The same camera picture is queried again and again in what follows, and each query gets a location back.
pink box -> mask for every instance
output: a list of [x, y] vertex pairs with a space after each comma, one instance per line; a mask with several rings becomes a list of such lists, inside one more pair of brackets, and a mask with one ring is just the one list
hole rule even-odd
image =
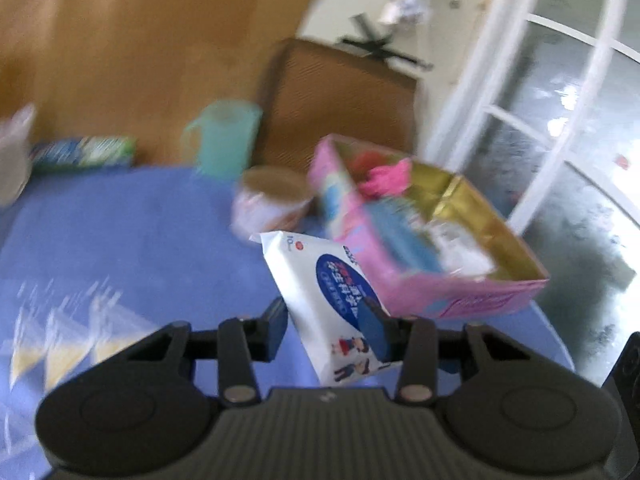
[[[478, 281], [401, 269], [378, 239], [364, 208], [364, 200], [338, 153], [338, 144], [349, 148], [356, 146], [357, 150], [379, 150], [396, 157], [401, 154], [359, 140], [330, 135], [316, 146], [314, 161], [308, 175], [309, 182], [325, 204], [324, 213], [329, 236], [346, 245], [356, 256], [380, 300], [393, 316], [420, 314], [434, 318], [471, 318], [510, 314], [527, 306], [545, 286], [548, 281], [545, 269], [466, 179], [427, 166], [415, 159], [412, 179], [416, 174], [420, 174], [420, 169], [424, 170], [420, 174], [423, 181], [425, 174], [428, 181], [428, 175], [433, 173], [448, 186], [448, 191], [444, 192], [439, 200], [449, 200], [455, 195], [455, 192], [451, 191], [458, 190], [459, 196], [465, 194], [465, 205], [470, 203], [478, 208], [478, 218], [483, 218], [484, 222], [475, 222], [479, 232], [471, 229], [473, 234], [476, 238], [490, 240], [482, 246], [494, 259], [502, 261], [503, 267], [513, 267], [514, 275], [519, 279], [486, 278]], [[511, 253], [513, 261], [506, 262]]]

container lid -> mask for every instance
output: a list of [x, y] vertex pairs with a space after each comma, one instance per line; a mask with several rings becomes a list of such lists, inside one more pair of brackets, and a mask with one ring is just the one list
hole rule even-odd
[[314, 196], [306, 176], [287, 168], [255, 166], [242, 174], [241, 181], [248, 190], [264, 193], [274, 202], [301, 203]]

white wall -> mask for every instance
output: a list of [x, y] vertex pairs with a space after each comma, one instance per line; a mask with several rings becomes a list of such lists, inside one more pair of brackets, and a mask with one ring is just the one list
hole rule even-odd
[[[433, 15], [429, 23], [399, 32], [392, 44], [393, 48], [434, 65], [431, 72], [419, 74], [426, 87], [420, 146], [427, 141], [431, 125], [458, 81], [490, 2], [456, 1], [460, 6], [454, 9], [450, 5], [452, 0], [432, 0]], [[386, 0], [315, 0], [298, 34], [329, 43], [346, 34], [356, 35], [357, 31], [351, 24], [350, 17], [364, 12], [374, 22], [385, 2]]]

white plastic container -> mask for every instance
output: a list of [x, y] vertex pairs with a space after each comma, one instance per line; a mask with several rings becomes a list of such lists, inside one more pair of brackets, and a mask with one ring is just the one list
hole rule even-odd
[[27, 105], [0, 122], [0, 207], [15, 202], [31, 175], [28, 137], [35, 106]]

pink cloth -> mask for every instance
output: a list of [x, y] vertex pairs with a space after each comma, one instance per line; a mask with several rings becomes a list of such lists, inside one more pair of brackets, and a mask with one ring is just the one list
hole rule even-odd
[[369, 170], [369, 179], [358, 184], [360, 193], [369, 199], [402, 195], [411, 184], [411, 159], [404, 158], [394, 166], [378, 166]]

